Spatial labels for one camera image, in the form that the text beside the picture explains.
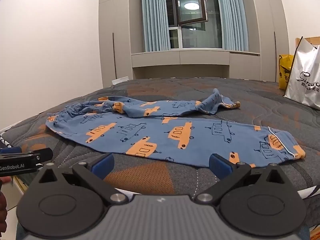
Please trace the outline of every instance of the window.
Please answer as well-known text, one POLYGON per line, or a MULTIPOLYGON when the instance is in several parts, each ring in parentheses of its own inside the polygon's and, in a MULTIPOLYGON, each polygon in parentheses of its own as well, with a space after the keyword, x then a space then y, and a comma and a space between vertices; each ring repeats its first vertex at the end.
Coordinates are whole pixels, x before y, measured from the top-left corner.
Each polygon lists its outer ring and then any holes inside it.
POLYGON ((166 0, 171 49, 222 48, 218 0, 205 1, 203 7, 201 0, 166 0))

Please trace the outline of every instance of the gray gripper base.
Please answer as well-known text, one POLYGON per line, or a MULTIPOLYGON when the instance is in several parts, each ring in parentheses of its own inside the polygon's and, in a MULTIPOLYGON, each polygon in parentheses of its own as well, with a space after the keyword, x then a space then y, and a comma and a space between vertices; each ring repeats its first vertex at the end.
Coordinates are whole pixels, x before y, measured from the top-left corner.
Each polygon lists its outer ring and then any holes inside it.
MULTIPOLYGON (((37 240, 27 236, 25 240, 37 240)), ((225 225, 215 209, 193 203, 186 195, 136 195, 113 206, 95 228, 76 240, 253 240, 225 225)), ((282 240, 300 240, 296 235, 282 240)))

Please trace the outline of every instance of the human hand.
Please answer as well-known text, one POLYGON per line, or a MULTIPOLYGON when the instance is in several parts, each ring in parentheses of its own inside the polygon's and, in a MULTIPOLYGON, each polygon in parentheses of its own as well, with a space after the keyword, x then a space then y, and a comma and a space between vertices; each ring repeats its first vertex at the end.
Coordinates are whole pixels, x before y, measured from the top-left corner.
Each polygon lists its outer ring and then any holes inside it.
MULTIPOLYGON (((10 177, 1 177, 0 181, 5 184, 11 181, 10 177)), ((7 201, 5 199, 5 196, 3 195, 3 193, 0 193, 0 232, 5 232, 7 230, 7 223, 5 222, 6 218, 7 218, 7 201)))

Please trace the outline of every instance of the cabinet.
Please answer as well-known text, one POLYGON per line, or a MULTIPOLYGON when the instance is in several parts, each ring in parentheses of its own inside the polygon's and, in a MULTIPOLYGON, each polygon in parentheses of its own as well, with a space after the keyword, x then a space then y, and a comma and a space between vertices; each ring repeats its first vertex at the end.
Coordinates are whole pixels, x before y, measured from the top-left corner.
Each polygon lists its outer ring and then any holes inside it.
POLYGON ((229 65, 228 51, 181 50, 180 64, 229 65))
POLYGON ((278 81, 278 56, 289 54, 288 30, 281 0, 254 0, 258 19, 261 80, 278 81))
POLYGON ((103 87, 132 79, 129 0, 99 0, 99 45, 103 87))
POLYGON ((259 55, 230 53, 229 78, 260 80, 259 55))

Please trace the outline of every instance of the white shopping bag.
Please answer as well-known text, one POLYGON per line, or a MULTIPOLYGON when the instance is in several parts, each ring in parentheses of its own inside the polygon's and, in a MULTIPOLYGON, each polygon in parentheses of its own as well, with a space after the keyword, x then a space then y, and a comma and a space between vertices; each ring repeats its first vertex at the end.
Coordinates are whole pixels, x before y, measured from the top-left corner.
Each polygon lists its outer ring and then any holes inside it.
POLYGON ((301 39, 284 97, 320 110, 320 45, 301 39))

